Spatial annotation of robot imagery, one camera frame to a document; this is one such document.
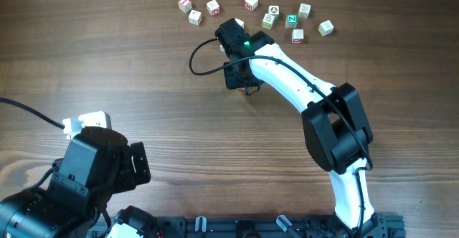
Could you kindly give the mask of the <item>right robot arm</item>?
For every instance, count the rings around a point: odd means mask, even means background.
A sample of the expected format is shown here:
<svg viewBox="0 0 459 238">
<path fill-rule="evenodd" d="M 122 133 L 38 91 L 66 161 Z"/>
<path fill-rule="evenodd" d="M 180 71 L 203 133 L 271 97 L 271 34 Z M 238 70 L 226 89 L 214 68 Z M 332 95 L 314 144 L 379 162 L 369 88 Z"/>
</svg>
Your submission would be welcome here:
<svg viewBox="0 0 459 238">
<path fill-rule="evenodd" d="M 266 83 L 301 114 L 306 148 L 330 176 L 335 215 L 348 230 L 361 231 L 374 213 L 365 179 L 372 169 L 368 145 L 373 134 L 356 89 L 320 80 L 289 58 L 272 37 L 264 32 L 249 35 L 234 18 L 214 35 L 229 58 L 223 66 L 228 89 Z"/>
</svg>

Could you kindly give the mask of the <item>pretzel block red side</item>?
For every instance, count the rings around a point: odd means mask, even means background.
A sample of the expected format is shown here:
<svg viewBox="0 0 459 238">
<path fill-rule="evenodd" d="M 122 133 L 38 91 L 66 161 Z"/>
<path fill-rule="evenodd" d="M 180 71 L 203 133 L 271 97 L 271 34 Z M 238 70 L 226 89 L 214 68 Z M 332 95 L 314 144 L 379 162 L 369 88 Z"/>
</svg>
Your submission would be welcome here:
<svg viewBox="0 0 459 238">
<path fill-rule="evenodd" d="M 291 42 L 293 44 L 302 44 L 304 43 L 304 40 L 305 40 L 305 36 L 304 36 L 303 29 L 294 29 L 292 31 Z"/>
</svg>

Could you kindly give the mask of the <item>red A letter block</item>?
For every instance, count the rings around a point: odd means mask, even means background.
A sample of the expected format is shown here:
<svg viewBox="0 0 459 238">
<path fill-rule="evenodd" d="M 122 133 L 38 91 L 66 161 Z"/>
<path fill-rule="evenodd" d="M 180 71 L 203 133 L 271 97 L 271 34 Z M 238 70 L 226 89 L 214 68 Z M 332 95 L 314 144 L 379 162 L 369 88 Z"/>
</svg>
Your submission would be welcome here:
<svg viewBox="0 0 459 238">
<path fill-rule="evenodd" d="M 242 28 L 244 27 L 245 23 L 244 23 L 242 20 L 240 20 L 240 19 L 238 19 L 238 18 L 235 18 L 235 21 L 236 21 Z"/>
</svg>

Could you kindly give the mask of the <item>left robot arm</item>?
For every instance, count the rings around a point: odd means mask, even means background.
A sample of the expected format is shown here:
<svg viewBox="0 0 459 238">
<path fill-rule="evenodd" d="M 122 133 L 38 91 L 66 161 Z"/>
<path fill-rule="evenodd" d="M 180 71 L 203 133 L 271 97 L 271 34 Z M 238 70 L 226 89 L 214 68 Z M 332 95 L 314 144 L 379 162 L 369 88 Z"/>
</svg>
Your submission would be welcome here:
<svg viewBox="0 0 459 238">
<path fill-rule="evenodd" d="M 142 142 L 85 127 L 42 180 L 49 181 L 46 189 L 37 182 L 1 201 L 2 237 L 85 237 L 99 217 L 111 223 L 112 195 L 147 184 L 151 173 Z"/>
</svg>

